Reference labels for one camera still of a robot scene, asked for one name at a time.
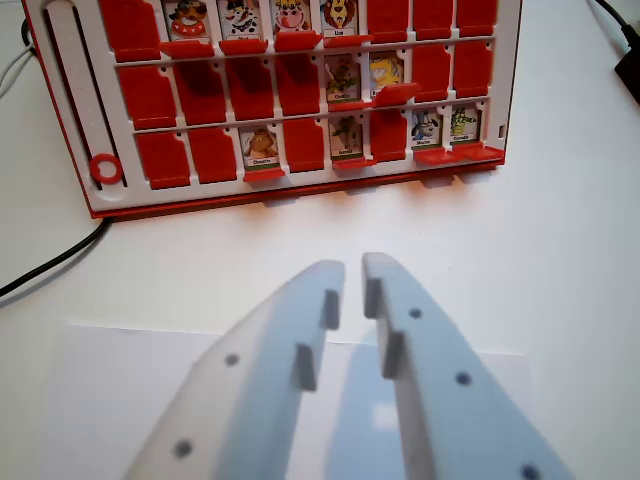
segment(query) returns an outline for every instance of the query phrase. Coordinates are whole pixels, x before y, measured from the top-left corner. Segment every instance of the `character card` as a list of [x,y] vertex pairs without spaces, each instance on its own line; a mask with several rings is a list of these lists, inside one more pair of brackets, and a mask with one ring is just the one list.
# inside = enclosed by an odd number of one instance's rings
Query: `character card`
[[273,33],[311,30],[309,0],[271,0]]
[[475,105],[453,105],[451,110],[451,143],[477,141],[481,112]]
[[211,38],[207,6],[197,0],[167,0],[163,3],[170,40]]
[[262,39],[258,0],[218,0],[223,40]]
[[371,77],[371,98],[387,85],[404,82],[404,61],[395,51],[371,52],[369,54],[369,72]]
[[362,125],[353,116],[329,118],[329,139],[332,160],[362,156]]
[[327,72],[327,102],[360,100],[360,65],[350,54],[324,57]]
[[280,166],[275,133],[270,132],[265,126],[241,128],[238,132],[244,167],[247,171]]
[[442,115],[435,108],[411,112],[411,148],[438,147],[442,145]]
[[320,0],[322,33],[325,37],[358,34],[358,0]]

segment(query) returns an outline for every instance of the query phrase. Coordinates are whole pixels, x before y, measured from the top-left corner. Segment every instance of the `screw hole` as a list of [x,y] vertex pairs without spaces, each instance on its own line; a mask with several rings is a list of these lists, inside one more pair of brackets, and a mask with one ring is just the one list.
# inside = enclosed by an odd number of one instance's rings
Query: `screw hole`
[[184,458],[193,451],[193,445],[189,440],[180,440],[173,447],[173,454],[177,458]]
[[469,375],[467,372],[460,372],[456,375],[456,382],[458,382],[460,385],[467,386],[471,384],[471,375]]
[[522,478],[526,478],[527,480],[540,480],[542,475],[536,467],[533,465],[525,465],[522,467]]
[[230,367],[233,367],[239,361],[240,361],[240,357],[235,353],[230,353],[224,359],[224,363],[226,363]]

